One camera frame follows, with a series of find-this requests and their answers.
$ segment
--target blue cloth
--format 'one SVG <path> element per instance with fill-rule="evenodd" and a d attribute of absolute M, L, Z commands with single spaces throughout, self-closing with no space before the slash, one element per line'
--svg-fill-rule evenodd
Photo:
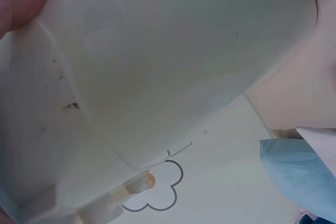
<path fill-rule="evenodd" d="M 299 221 L 299 224 L 334 224 L 334 223 L 322 218 L 312 220 L 308 215 L 304 215 Z"/>
<path fill-rule="evenodd" d="M 305 140 L 261 140 L 260 160 L 287 198 L 336 223 L 336 178 Z"/>

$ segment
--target white plastic part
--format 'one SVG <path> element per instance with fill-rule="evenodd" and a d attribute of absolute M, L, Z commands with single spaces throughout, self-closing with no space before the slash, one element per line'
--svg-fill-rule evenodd
<path fill-rule="evenodd" d="M 24 206 L 56 185 L 52 217 L 81 209 L 163 161 L 315 22 L 314 0 L 48 0 L 0 42 L 1 187 Z"/>

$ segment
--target finger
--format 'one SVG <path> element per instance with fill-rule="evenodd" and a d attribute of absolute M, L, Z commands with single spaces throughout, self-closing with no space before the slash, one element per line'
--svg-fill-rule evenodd
<path fill-rule="evenodd" d="M 0 0 L 0 38 L 32 21 L 46 0 Z"/>

